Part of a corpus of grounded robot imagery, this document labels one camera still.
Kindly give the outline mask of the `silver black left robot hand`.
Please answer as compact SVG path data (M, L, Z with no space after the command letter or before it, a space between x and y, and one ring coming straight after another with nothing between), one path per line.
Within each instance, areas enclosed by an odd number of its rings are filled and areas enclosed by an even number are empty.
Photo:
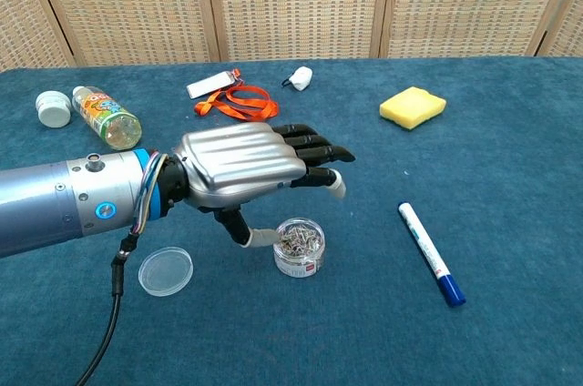
M325 166L337 160L355 157L304 124L248 122L188 133L160 171L160 214L185 201L213 213L240 246L270 246L279 242L279 234L249 228L241 204L281 188L325 187L343 198L342 175Z

